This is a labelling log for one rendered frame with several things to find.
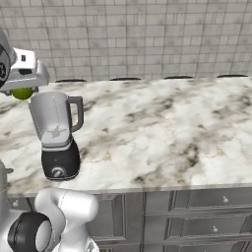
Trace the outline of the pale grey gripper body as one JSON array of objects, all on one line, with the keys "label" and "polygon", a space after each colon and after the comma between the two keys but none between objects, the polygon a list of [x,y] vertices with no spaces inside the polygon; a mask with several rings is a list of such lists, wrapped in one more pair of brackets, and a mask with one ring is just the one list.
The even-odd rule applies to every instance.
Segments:
[{"label": "pale grey gripper body", "polygon": [[21,74],[19,71],[12,71],[9,79],[1,88],[1,91],[11,91],[21,88],[33,88],[47,86],[49,84],[49,74],[46,67],[37,61],[37,67],[30,74]]}]

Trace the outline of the green lime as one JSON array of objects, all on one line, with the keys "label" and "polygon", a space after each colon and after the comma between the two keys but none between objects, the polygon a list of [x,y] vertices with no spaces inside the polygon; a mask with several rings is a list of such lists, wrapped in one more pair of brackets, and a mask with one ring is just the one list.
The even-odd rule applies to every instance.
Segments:
[{"label": "green lime", "polygon": [[21,88],[21,89],[11,90],[11,93],[13,97],[20,100],[25,100],[32,96],[33,90],[32,88]]}]

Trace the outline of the grey blender with black base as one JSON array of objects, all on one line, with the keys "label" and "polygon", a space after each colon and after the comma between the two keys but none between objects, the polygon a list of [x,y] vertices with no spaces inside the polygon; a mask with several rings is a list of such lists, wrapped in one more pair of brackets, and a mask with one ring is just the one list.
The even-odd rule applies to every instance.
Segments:
[{"label": "grey blender with black base", "polygon": [[[83,98],[60,92],[41,93],[31,98],[29,109],[41,142],[41,165],[45,177],[52,181],[75,178],[81,159],[73,133],[84,125]],[[51,170],[55,166],[65,169],[64,177],[52,176]]]}]

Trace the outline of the silver blender knob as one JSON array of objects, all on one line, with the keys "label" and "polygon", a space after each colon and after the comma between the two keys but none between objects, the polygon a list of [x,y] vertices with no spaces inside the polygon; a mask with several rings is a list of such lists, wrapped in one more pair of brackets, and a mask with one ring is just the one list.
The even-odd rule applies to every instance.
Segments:
[{"label": "silver blender knob", "polygon": [[61,166],[55,166],[52,168],[51,173],[54,178],[64,177],[65,169]]}]

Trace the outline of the grey blender lid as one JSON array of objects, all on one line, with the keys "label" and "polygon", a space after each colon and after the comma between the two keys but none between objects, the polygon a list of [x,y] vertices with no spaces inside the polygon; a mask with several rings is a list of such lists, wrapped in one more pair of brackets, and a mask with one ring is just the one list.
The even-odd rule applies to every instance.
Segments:
[{"label": "grey blender lid", "polygon": [[6,168],[4,162],[0,159],[0,198],[7,195],[7,175],[13,171],[13,168]]}]

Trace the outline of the grey drawer front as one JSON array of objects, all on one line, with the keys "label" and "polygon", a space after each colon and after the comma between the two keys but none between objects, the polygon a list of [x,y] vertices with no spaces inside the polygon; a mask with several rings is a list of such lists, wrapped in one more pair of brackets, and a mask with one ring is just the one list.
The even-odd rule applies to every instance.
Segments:
[{"label": "grey drawer front", "polygon": [[194,219],[172,218],[167,221],[168,235],[173,237],[233,235],[249,231],[249,216],[219,216]]},{"label": "grey drawer front", "polygon": [[252,252],[252,241],[182,246],[168,245],[165,252]]},{"label": "grey drawer front", "polygon": [[[18,208],[13,207],[13,202],[16,200],[19,201]],[[9,205],[12,209],[28,211],[28,212],[34,211],[34,206],[33,206],[34,198],[9,198],[8,201],[9,201]]]},{"label": "grey drawer front", "polygon": [[252,205],[252,188],[201,189],[177,191],[174,194],[176,208],[226,208]]}]

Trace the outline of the grey cupboard door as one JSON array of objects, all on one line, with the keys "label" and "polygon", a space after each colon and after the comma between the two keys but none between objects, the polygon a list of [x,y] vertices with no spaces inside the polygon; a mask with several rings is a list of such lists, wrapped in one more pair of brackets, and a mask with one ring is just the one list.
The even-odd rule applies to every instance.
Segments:
[{"label": "grey cupboard door", "polygon": [[88,223],[92,237],[100,239],[124,236],[124,196],[122,194],[97,195],[97,216]]}]

